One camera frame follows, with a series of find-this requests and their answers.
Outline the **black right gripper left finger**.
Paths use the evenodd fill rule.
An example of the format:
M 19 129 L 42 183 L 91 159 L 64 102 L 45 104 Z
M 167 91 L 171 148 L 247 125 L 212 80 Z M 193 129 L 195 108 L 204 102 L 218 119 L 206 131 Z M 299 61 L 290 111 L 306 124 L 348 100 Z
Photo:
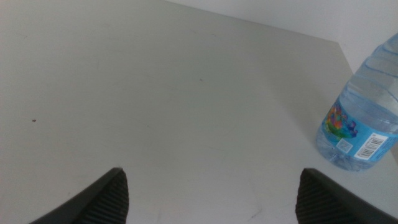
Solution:
M 112 168 L 83 191 L 33 224 L 125 224 L 129 211 L 126 173 Z

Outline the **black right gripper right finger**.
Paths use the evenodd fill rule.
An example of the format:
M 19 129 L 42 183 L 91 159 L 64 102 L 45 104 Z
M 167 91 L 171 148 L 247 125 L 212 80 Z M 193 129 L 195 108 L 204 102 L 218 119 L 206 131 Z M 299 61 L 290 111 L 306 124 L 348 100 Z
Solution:
M 300 175 L 295 214 L 300 224 L 397 224 L 397 218 L 314 168 Z

